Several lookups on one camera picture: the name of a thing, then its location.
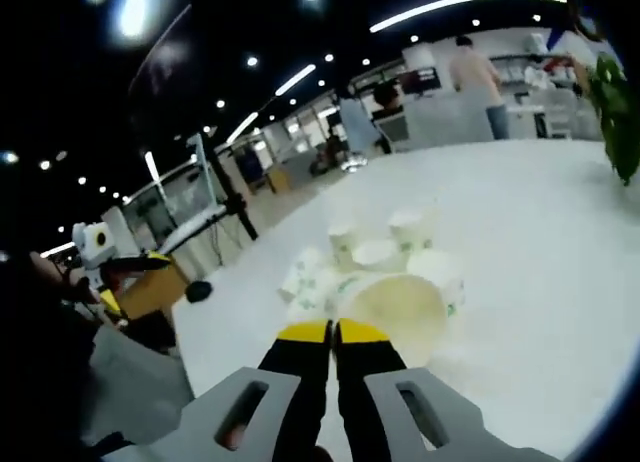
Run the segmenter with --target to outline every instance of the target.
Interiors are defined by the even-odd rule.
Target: white table
[[[398,207],[436,203],[435,246],[466,265],[467,305],[429,369],[476,403],[514,446],[566,457],[601,419],[639,342],[640,216],[595,142],[503,141],[373,161],[295,211],[174,306],[196,396],[256,366],[284,324],[276,295],[305,247],[329,250],[330,210],[374,230]],[[319,443],[350,460],[327,389]]]

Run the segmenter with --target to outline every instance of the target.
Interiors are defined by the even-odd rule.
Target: green plant
[[[624,185],[640,164],[640,105],[616,61],[598,57],[595,69],[587,69],[589,97],[600,118],[605,152]]]

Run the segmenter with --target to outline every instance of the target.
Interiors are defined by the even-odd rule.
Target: yellow object
[[[111,312],[117,315],[122,314],[120,306],[118,305],[118,302],[116,302],[116,298],[113,295],[113,292],[111,292],[109,289],[100,292],[100,298],[104,301],[105,304],[107,304],[107,308],[111,310]]]
[[[153,250],[150,250],[147,255],[150,259],[159,259],[159,260],[164,260],[166,262],[171,262],[171,259],[169,257],[159,254],[158,252],[154,252]]]
[[[302,324],[290,325],[278,334],[279,340],[291,340],[295,342],[324,342],[324,335],[327,329],[326,320],[314,322],[303,322]]]
[[[340,319],[340,333],[344,344],[388,341],[384,332],[371,325],[361,324],[351,319]]]

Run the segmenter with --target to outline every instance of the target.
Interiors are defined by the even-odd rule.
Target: standing person
[[[338,85],[336,95],[349,148],[353,152],[367,154],[375,145],[379,145],[385,154],[390,154],[389,141],[375,128],[362,103],[351,93],[348,84]]]
[[[487,117],[493,138],[509,138],[507,108],[500,95],[500,77],[491,61],[475,51],[473,41],[467,36],[456,38],[458,53],[449,66],[456,91],[476,92],[486,104]]]

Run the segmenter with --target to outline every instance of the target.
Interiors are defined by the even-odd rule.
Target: jeans
[[[495,140],[509,138],[509,119],[507,118],[507,106],[487,108],[487,117],[491,125],[491,132]]]

